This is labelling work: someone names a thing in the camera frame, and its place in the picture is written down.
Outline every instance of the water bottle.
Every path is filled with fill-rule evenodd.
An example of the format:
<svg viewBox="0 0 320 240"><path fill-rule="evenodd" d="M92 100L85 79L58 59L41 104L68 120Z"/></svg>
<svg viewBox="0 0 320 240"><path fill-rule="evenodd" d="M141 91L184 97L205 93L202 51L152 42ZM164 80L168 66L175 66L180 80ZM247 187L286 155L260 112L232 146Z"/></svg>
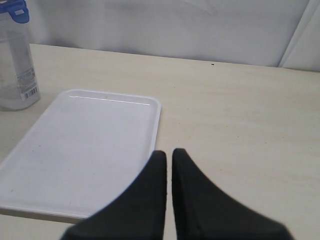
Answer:
<svg viewBox="0 0 320 240"><path fill-rule="evenodd" d="M25 109L40 99L28 41L25 0L0 0L0 110Z"/></svg>

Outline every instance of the white tray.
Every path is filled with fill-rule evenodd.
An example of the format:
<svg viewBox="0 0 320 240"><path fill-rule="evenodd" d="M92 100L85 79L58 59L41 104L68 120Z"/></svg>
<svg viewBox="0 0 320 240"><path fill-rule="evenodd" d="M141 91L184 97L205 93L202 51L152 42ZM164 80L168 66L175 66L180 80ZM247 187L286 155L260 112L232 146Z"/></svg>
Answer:
<svg viewBox="0 0 320 240"><path fill-rule="evenodd" d="M63 92L0 165L0 208L90 216L143 169L160 112L151 97Z"/></svg>

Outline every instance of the tabletop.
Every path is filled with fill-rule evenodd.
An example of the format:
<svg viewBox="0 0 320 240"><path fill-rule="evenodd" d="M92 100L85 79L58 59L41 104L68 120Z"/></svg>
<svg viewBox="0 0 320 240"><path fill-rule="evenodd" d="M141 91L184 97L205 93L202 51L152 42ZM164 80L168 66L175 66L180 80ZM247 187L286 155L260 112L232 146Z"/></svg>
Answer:
<svg viewBox="0 0 320 240"><path fill-rule="evenodd" d="M162 104L156 149L185 148L244 205L320 236L320 73L31 45L41 100L0 111L0 162L68 89L151 96ZM58 240L70 223L0 215L3 240ZM176 239L168 186L164 240Z"/></svg>

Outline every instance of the blue bottle cap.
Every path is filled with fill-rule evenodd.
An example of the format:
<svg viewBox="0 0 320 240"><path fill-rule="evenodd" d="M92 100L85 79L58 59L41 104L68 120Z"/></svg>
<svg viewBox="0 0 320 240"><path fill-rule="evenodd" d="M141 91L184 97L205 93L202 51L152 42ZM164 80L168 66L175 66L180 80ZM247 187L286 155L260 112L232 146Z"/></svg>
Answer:
<svg viewBox="0 0 320 240"><path fill-rule="evenodd" d="M29 22L29 10L25 0L0 0L0 14L9 13L18 24Z"/></svg>

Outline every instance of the table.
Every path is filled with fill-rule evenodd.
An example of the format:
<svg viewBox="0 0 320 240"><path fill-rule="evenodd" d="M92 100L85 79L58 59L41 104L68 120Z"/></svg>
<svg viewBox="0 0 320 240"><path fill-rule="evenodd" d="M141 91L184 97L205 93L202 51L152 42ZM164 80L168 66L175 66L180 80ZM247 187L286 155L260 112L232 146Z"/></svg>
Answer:
<svg viewBox="0 0 320 240"><path fill-rule="evenodd" d="M162 103L156 148L186 148L219 187L283 222L297 240L320 236L320 73L31 45L41 100L0 112L0 161L54 98L81 88ZM3 240L57 240L69 223L0 215ZM176 239L168 186L165 240Z"/></svg>

